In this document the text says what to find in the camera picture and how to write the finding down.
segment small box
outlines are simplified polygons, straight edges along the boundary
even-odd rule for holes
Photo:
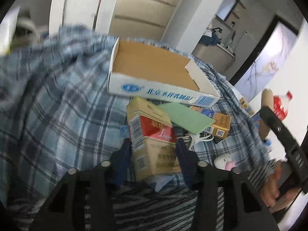
[[[212,134],[213,136],[219,137],[221,139],[227,138],[228,133],[230,131],[230,123],[231,123],[230,115],[225,115],[222,113],[214,112],[209,109],[203,109],[195,106],[191,106],[190,108],[215,120],[213,124],[211,124],[204,130],[205,132]]]
[[[108,92],[202,107],[212,107],[220,98],[193,60],[119,39],[111,53]]]
[[[245,101],[245,99],[243,97],[239,100],[239,102],[240,102],[242,108],[244,108],[248,111],[248,114],[250,116],[253,116],[255,114],[254,110],[251,108],[249,103]]]
[[[126,110],[136,180],[180,172],[175,153],[177,138],[168,115],[140,97],[133,98]]]

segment window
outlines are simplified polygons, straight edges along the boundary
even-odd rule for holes
[[[220,5],[216,15],[218,15],[222,20],[226,21],[237,2],[238,0],[224,0]]]

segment red bottle cap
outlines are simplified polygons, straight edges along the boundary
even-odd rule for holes
[[[289,99],[289,101],[291,101],[292,98],[293,98],[293,95],[291,94],[290,91],[288,91],[288,93],[287,93],[287,98]]]

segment plastic bottle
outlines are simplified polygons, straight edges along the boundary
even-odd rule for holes
[[[274,96],[274,113],[281,121],[288,115],[289,102],[292,98],[290,91],[286,95]]]
[[[273,151],[271,148],[272,142],[270,139],[263,140],[263,143],[266,145],[267,153],[270,153]]]

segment red label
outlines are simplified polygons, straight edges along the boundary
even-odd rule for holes
[[[148,136],[158,140],[176,143],[177,138],[171,127],[143,115],[140,116],[140,122],[144,137]]]
[[[288,115],[288,111],[281,105],[281,100],[278,96],[274,96],[274,113],[281,121]]]

